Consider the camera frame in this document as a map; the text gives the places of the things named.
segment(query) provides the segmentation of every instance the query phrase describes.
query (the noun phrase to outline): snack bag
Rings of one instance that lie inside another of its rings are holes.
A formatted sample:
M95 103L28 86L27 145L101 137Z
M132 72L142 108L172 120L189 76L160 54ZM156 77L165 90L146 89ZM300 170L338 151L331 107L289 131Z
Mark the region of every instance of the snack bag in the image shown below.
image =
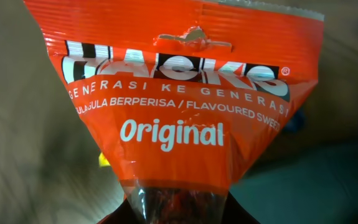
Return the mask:
M318 82L323 16L237 1L25 0L145 223L220 223Z

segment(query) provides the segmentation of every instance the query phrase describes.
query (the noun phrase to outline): candy bag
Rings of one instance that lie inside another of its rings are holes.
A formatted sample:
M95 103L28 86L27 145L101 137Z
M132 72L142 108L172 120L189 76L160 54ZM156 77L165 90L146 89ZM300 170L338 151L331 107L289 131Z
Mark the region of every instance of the candy bag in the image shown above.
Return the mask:
M318 82L324 17L244 0L25 0L139 220L219 223Z

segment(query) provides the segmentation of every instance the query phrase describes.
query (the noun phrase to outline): orange plastic packaging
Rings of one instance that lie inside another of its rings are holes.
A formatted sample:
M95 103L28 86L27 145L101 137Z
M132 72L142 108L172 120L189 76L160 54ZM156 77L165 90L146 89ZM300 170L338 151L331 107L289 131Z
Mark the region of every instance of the orange plastic packaging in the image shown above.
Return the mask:
M210 192L224 205L318 82L323 16L314 12L244 0L25 3L148 223L167 222L135 205L148 189Z

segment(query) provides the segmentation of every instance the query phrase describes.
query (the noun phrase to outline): candy packet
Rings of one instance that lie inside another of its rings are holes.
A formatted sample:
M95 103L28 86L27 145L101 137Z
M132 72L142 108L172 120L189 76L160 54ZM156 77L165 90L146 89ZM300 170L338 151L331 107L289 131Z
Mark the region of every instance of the candy packet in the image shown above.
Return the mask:
M315 12L245 0L25 4L144 223L220 223L230 186L318 82Z

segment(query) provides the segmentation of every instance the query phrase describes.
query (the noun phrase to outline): sealed top edge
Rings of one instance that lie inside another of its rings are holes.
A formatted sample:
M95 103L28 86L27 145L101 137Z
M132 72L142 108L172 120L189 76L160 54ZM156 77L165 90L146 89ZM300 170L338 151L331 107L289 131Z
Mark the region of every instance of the sealed top edge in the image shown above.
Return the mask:
M206 2L217 2L228 6L245 7L249 9L258 9L268 12L278 12L292 16L301 16L309 19L316 19L324 21L324 15L318 12L307 9L300 9L297 7L281 6L278 4L271 4L265 2L251 1L251 0L204 0Z

